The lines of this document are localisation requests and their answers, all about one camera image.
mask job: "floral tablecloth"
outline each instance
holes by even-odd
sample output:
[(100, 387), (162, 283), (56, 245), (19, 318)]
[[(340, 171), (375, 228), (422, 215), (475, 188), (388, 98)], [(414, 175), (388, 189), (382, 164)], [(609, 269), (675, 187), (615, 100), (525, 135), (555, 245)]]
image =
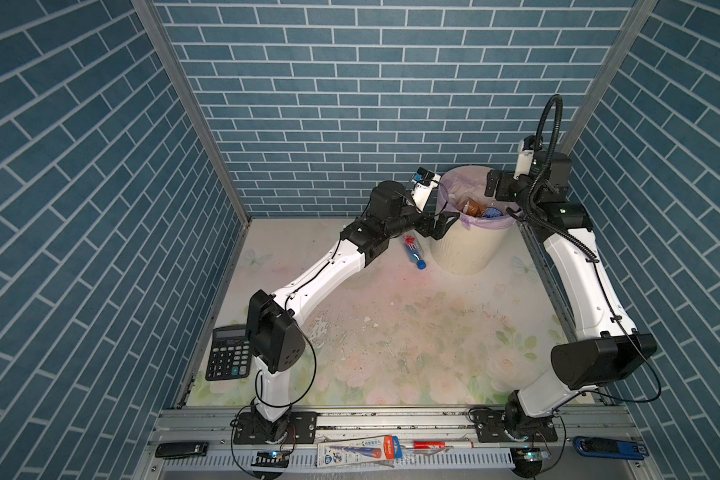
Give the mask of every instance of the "floral tablecloth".
[[(296, 278), (338, 238), (346, 219), (252, 222), (216, 326), (246, 321), (251, 294)], [(427, 254), (417, 270), (399, 239), (341, 284), (304, 331), (317, 352), (315, 385), (302, 404), (436, 405), (506, 401), (538, 377), (564, 342), (544, 286), (516, 226), (473, 276), (442, 270)], [(208, 382), (203, 359), (188, 406), (241, 406), (248, 378)], [(307, 351), (292, 369), (292, 398), (312, 375)]]

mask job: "black calculator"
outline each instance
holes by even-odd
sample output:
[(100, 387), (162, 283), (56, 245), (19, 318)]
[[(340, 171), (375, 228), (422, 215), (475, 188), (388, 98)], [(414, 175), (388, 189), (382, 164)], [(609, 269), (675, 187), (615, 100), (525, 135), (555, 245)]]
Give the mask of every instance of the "black calculator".
[(250, 369), (251, 351), (246, 340), (246, 326), (232, 325), (213, 329), (206, 380), (244, 379)]

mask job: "blue brick wall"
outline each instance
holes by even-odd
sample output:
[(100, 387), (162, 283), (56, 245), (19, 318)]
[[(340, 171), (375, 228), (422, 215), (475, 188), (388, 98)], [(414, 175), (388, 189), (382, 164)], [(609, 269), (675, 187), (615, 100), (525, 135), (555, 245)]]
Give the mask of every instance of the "blue brick wall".
[(0, 479), (133, 472), (239, 229), (128, 0), (0, 0)]
[(633, 2), (157, 5), (250, 211), (337, 216), (419, 165), (514, 162), (552, 93), (574, 114)]
[[(614, 287), (660, 344), (632, 406), (666, 478), (720, 478), (720, 0), (660, 0), (574, 148)], [(619, 391), (652, 396), (637, 372)]]

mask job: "trash can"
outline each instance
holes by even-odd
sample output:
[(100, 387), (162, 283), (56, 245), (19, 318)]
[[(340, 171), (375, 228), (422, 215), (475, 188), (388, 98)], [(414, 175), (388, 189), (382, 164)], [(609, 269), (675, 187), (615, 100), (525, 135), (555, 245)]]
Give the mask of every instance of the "trash can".
[(466, 197), (482, 206), (498, 209), (502, 216), (476, 217), (462, 213), (440, 240), (431, 240), (432, 258), (452, 274), (476, 274), (490, 261), (499, 248), (501, 239), (514, 225), (515, 219), (507, 215), (507, 207), (516, 210), (513, 202), (499, 202), (485, 196), (485, 181), (491, 168), (465, 165), (443, 174), (438, 186), (437, 211), (457, 212)]

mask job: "robotic arm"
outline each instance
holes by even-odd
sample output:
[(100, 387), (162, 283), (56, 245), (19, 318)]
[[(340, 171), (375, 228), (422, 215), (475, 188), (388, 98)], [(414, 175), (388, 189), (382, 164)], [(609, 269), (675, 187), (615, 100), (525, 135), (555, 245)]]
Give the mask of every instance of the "robotic arm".
[[(553, 106), (555, 128), (544, 149), (541, 130)], [(598, 260), (592, 223), (584, 207), (565, 200), (570, 159), (554, 152), (561, 115), (562, 101), (555, 95), (547, 103), (537, 134), (520, 142), (515, 172), (492, 170), (485, 191), (487, 197), (522, 206), (522, 212), (510, 214), (528, 221), (544, 242), (576, 322), (577, 341), (553, 348), (552, 367), (510, 395), (503, 427), (517, 440), (532, 436), (549, 422), (554, 410), (582, 392), (626, 378), (656, 351), (653, 336), (638, 333), (617, 298)], [(285, 434), (291, 406), (301, 399), (288, 400), (288, 369), (306, 349), (300, 325), (336, 286), (382, 254), (390, 238), (411, 229), (436, 240), (445, 235), (459, 214), (423, 213), (439, 179), (420, 168), (412, 191), (398, 182), (381, 182), (371, 192), (361, 216), (346, 226), (323, 258), (273, 294), (260, 290), (251, 298), (246, 337), (260, 370), (253, 417), (256, 428), (270, 442)]]

